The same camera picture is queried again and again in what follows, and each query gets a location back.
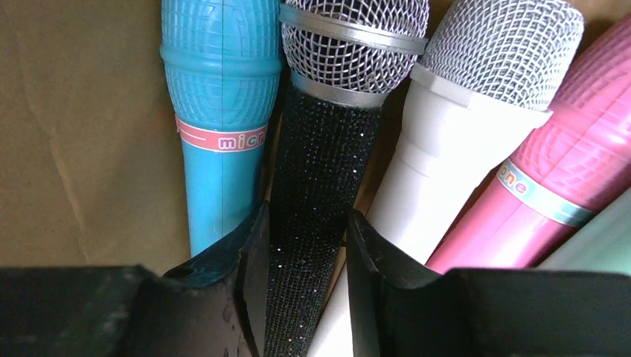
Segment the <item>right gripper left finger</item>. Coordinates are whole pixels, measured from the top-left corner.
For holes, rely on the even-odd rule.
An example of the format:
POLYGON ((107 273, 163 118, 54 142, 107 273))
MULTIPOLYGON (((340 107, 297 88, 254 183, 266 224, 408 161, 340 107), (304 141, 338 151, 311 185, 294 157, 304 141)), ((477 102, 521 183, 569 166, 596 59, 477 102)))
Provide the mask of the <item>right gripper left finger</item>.
POLYGON ((3 356, 261 356, 269 211, 163 275, 136 266, 3 268, 3 356))

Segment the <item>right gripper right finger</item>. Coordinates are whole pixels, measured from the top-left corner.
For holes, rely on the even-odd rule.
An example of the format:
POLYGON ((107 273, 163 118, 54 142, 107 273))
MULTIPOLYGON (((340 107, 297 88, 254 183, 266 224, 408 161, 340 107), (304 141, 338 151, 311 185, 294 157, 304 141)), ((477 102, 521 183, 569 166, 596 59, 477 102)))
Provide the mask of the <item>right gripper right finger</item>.
POLYGON ((355 356, 628 356, 630 278, 456 268, 439 274, 353 210, 347 276, 355 356))

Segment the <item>teal microphone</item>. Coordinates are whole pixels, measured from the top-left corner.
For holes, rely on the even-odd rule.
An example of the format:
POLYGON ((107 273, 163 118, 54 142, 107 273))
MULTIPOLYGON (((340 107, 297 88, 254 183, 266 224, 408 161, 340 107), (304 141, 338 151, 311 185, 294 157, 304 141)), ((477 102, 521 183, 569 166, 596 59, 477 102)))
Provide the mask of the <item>teal microphone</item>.
POLYGON ((538 268, 630 275, 630 190, 564 242, 538 268))

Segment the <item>cardboard box with label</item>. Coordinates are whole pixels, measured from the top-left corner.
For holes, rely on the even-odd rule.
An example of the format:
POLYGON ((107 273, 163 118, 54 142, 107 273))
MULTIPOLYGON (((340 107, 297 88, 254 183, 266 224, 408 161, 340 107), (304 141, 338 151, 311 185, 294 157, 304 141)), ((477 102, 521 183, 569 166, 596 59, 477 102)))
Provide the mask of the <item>cardboard box with label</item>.
POLYGON ((189 256, 158 1, 1 3, 1 265, 189 256))

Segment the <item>pink microphone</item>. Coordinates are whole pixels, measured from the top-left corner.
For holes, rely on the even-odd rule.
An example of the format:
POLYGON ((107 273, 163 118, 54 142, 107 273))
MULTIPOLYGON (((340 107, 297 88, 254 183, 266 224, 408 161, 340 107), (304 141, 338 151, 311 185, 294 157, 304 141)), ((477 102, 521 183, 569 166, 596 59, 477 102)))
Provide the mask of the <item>pink microphone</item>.
POLYGON ((630 186, 629 17, 572 63, 551 109, 500 164, 430 269, 535 266, 630 186))

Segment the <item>black sparkle grille microphone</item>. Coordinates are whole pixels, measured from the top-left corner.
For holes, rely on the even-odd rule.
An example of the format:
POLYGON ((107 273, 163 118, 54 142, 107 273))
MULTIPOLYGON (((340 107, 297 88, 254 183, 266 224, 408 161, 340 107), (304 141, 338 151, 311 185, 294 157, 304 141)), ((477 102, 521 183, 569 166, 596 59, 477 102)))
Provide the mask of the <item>black sparkle grille microphone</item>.
POLYGON ((427 1, 285 1, 291 70, 269 202, 265 356, 305 356, 387 96, 423 53, 427 1))

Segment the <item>white microphone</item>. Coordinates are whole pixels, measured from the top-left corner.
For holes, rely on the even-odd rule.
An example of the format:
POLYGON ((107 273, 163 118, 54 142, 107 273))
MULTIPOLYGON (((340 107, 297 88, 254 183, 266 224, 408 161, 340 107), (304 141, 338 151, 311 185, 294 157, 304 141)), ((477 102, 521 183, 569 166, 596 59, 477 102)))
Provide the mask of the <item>white microphone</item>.
POLYGON ((451 3, 410 73, 372 227, 426 263, 489 171, 551 117, 584 28, 566 1, 451 3))

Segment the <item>blue toy microphone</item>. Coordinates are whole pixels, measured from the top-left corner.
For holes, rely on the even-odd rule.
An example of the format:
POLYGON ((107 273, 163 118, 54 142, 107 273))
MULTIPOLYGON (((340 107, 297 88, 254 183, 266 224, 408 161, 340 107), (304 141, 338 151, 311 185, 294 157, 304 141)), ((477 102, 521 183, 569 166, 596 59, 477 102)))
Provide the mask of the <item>blue toy microphone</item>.
POLYGON ((258 203, 282 69, 278 12, 278 1, 161 4, 160 54, 182 141, 192 255, 258 203))

